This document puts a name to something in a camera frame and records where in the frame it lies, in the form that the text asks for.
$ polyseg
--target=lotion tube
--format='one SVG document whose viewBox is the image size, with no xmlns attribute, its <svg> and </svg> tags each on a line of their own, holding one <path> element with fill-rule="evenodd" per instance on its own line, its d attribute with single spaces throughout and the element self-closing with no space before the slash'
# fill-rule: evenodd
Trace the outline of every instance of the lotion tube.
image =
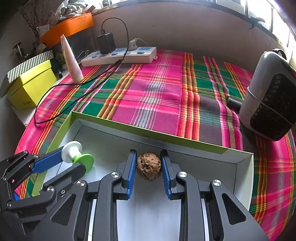
<svg viewBox="0 0 296 241">
<path fill-rule="evenodd" d="M 65 37 L 65 35 L 61 36 L 61 45 L 63 49 L 64 58 L 66 61 L 67 68 L 70 72 L 71 78 L 75 84 L 79 83 L 83 80 L 83 74 L 81 69 L 75 59 L 75 56 L 72 52 L 72 49 Z"/>
</svg>

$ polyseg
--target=cardboard box lid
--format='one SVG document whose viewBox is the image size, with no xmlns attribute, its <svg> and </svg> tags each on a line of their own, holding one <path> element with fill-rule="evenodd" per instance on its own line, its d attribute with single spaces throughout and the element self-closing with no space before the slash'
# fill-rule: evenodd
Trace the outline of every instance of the cardboard box lid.
<svg viewBox="0 0 296 241">
<path fill-rule="evenodd" d="M 5 75 L 3 82 L 0 87 L 0 98 L 2 98 L 12 83 L 23 73 L 28 71 L 29 69 L 43 63 L 46 60 L 52 59 L 54 57 L 52 50 L 47 51 L 45 53 L 41 53 L 21 64 L 14 67 L 12 70 L 8 71 Z"/>
<path fill-rule="evenodd" d="M 20 89 L 25 83 L 35 78 L 37 75 L 51 68 L 50 60 L 47 60 L 21 74 L 10 86 L 7 91 L 7 97 L 12 96 L 18 89 Z"/>
</svg>

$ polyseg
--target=green spool end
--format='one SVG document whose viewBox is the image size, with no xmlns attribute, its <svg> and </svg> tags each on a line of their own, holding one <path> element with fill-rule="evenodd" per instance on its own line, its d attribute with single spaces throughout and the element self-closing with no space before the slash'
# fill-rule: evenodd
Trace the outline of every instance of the green spool end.
<svg viewBox="0 0 296 241">
<path fill-rule="evenodd" d="M 94 165 L 94 158 L 91 154 L 78 154 L 73 157 L 73 164 L 79 162 L 83 164 L 86 168 L 86 172 L 88 173 Z"/>
</svg>

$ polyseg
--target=black heater grille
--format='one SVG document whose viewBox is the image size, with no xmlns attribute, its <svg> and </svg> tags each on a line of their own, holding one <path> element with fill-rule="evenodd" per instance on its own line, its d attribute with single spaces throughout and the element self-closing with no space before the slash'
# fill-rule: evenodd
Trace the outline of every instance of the black heater grille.
<svg viewBox="0 0 296 241">
<path fill-rule="evenodd" d="M 276 110 L 290 123 L 296 121 L 296 86 L 283 74 L 276 74 L 262 100 L 264 104 Z M 263 135 L 277 141 L 292 127 L 278 114 L 260 104 L 251 117 L 251 127 Z"/>
</svg>

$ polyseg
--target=window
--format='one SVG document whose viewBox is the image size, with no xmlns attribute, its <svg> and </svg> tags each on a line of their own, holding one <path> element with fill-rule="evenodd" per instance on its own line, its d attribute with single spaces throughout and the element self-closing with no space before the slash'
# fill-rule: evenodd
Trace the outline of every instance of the window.
<svg viewBox="0 0 296 241">
<path fill-rule="evenodd" d="M 115 3 L 119 3 L 119 2 L 123 2 L 124 0 L 111 0 L 111 4 L 115 4 Z"/>
<path fill-rule="evenodd" d="M 246 0 L 216 0 L 216 3 L 244 14 Z"/>
<path fill-rule="evenodd" d="M 263 18 L 265 23 L 259 22 L 263 27 L 270 30 L 271 5 L 266 0 L 248 0 L 249 17 Z"/>
<path fill-rule="evenodd" d="M 296 47 L 296 41 L 294 39 L 294 36 L 292 33 L 290 33 L 290 36 L 289 36 L 289 43 L 288 43 L 288 48 L 293 48 L 293 47 Z"/>
<path fill-rule="evenodd" d="M 274 10 L 274 21 L 272 33 L 282 42 L 283 46 L 287 46 L 289 41 L 289 27 L 282 20 L 281 16 Z"/>
</svg>

